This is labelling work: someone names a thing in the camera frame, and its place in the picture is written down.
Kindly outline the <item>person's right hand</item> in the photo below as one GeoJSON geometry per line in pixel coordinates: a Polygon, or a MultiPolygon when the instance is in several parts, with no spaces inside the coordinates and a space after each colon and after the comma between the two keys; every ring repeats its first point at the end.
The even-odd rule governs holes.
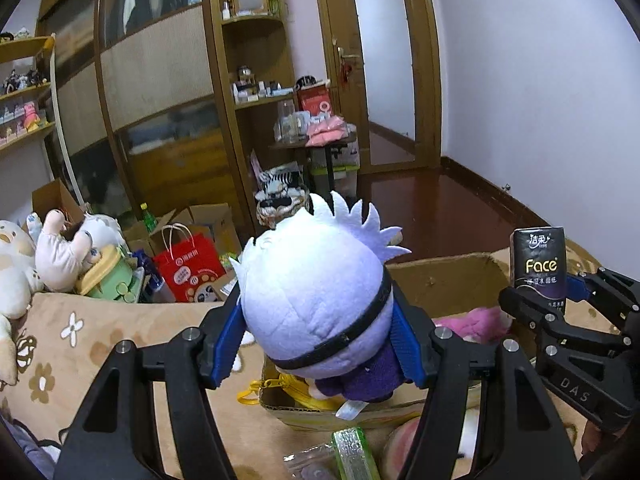
{"type": "Polygon", "coordinates": [[[608,431],[588,420],[582,433],[582,458],[596,454],[619,460],[626,452],[625,434],[628,427],[626,425],[619,430],[608,431]]]}

